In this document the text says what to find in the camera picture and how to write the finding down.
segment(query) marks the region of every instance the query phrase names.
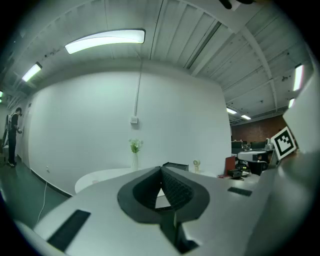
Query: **black box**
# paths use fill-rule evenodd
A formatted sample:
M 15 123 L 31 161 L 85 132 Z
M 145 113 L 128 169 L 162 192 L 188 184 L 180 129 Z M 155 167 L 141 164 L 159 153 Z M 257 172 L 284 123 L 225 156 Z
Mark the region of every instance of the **black box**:
M 179 163 L 173 163 L 173 162 L 166 162 L 164 165 L 164 167 L 174 167 L 183 171 L 189 171 L 189 165 L 185 165 L 185 164 L 179 164 Z
M 234 169 L 234 170 L 228 170 L 226 172 L 229 176 L 236 178 L 236 177 L 241 177 L 242 176 L 242 171 L 238 170 L 238 169 Z

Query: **small fan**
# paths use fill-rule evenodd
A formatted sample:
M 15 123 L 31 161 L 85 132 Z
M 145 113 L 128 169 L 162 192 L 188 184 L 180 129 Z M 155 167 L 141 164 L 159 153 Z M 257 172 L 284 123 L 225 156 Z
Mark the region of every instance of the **small fan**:
M 193 164 L 194 164 L 194 172 L 196 174 L 199 173 L 200 160 L 193 160 Z

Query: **ceiling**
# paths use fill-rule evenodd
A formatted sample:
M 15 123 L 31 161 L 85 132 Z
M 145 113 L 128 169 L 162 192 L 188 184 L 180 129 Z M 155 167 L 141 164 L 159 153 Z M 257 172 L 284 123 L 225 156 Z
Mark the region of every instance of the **ceiling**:
M 241 4 L 235 14 L 243 8 L 249 7 Z M 7 106 L 12 108 L 66 67 L 139 55 L 220 84 L 227 106 L 238 112 L 229 115 L 231 125 L 247 122 L 243 114 L 252 120 L 282 114 L 299 93 L 292 91 L 295 66 L 305 65 L 304 80 L 312 73 L 303 39 L 271 4 L 258 6 L 237 33 L 217 16 L 180 0 L 42 1 L 1 55 L 0 87 Z M 74 54 L 64 47 L 90 34 L 134 28 L 146 30 L 141 45 L 101 45 Z M 35 62 L 42 70 L 23 82 Z

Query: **white flowers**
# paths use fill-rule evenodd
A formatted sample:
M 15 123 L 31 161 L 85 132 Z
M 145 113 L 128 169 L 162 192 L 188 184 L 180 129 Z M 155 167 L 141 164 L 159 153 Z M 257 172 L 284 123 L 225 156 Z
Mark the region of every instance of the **white flowers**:
M 129 139 L 129 142 L 130 142 L 131 151 L 133 153 L 138 153 L 140 151 L 142 145 L 144 144 L 144 142 L 142 140 L 139 140 L 137 138 Z

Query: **ceiling panel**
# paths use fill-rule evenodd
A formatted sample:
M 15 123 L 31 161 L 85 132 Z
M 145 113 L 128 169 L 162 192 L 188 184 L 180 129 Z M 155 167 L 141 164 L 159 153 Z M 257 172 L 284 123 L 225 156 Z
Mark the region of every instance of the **ceiling panel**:
M 200 71 L 204 76 L 212 77 L 226 62 L 239 52 L 245 45 L 247 40 L 241 33 L 237 33 L 234 38 Z
M 213 73 L 211 78 L 220 83 L 222 89 L 227 89 L 260 66 L 258 56 L 252 47 L 246 44 Z
M 197 16 L 197 13 L 194 13 L 194 16 L 191 16 L 190 18 L 192 19 L 192 17 L 196 17 L 196 16 Z M 193 53 L 195 52 L 197 46 L 203 39 L 204 35 L 208 32 L 209 28 L 214 23 L 214 21 L 215 21 L 214 18 L 203 13 L 200 20 L 196 24 L 191 36 L 187 40 L 183 48 L 183 51 L 179 57 L 177 64 L 180 67 L 185 67 L 187 65 L 188 61 L 193 56 Z
M 281 11 L 274 4 L 266 4 L 246 24 L 248 30 L 255 36 L 274 19 L 281 15 Z
M 232 89 L 224 91 L 223 94 L 224 94 L 225 102 L 228 103 L 229 101 L 231 101 L 236 97 L 238 97 L 237 98 L 238 101 L 242 101 L 243 98 L 239 96 L 252 91 L 254 88 L 257 88 L 258 86 L 264 84 L 268 80 L 269 79 L 266 74 L 266 71 L 263 68 L 261 68 L 257 72 L 254 72 L 249 77 L 239 82 L 236 86 L 232 87 Z
M 242 115 L 248 115 L 249 117 L 263 113 L 265 109 L 271 110 L 275 108 L 270 86 L 261 87 L 227 105 L 231 108 L 234 106 L 241 111 Z

